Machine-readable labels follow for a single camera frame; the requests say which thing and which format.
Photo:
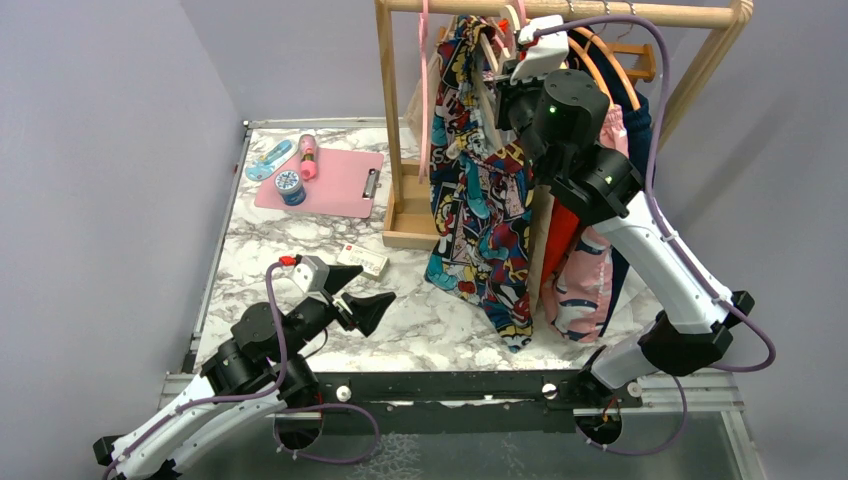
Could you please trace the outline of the cream plastic hanger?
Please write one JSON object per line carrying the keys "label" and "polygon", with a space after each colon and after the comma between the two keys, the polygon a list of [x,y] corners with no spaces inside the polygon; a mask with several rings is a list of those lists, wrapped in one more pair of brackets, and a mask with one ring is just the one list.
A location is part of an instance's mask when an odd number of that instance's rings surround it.
{"label": "cream plastic hanger", "polygon": [[481,33],[475,48],[476,73],[472,75],[472,85],[482,114],[485,143],[493,151],[503,147],[502,134],[496,128],[495,80],[501,74],[503,64],[515,56],[517,47],[514,34],[525,23],[523,2],[508,1],[500,8],[499,19],[486,21],[491,32]]}

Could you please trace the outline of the comic print shorts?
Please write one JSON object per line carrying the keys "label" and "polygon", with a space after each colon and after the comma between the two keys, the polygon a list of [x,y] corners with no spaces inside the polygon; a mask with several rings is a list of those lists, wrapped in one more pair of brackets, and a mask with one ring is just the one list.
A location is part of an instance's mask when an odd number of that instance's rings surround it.
{"label": "comic print shorts", "polygon": [[528,276],[533,195],[517,143],[496,148],[486,132],[480,51],[494,27],[457,17],[436,48],[427,177],[438,233],[425,270],[435,287],[480,307],[506,347],[533,334]]}

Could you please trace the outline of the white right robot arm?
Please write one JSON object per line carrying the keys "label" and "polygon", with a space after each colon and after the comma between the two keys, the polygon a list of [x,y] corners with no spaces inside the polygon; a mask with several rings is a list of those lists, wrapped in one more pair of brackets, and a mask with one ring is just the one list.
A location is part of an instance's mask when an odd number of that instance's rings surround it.
{"label": "white right robot arm", "polygon": [[579,398],[600,407],[638,377],[717,366],[754,300],[692,258],[663,226],[640,172],[600,144],[609,97],[588,74],[570,69],[524,80],[500,75],[495,88],[497,126],[517,135],[534,179],[608,240],[662,305],[653,325],[590,357],[575,381]]}

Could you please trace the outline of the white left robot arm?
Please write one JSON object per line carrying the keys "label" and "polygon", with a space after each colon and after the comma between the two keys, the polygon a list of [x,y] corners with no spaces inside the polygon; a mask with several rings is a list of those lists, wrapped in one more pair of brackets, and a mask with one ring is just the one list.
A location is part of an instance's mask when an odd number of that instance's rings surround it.
{"label": "white left robot arm", "polygon": [[370,336],[396,299],[354,297],[345,286],[363,269],[311,255],[283,256],[265,273],[267,301],[251,305],[187,386],[135,430],[93,445],[106,479],[176,479],[238,428],[272,413],[327,410],[374,416],[349,401],[326,403],[301,350],[333,323]]}

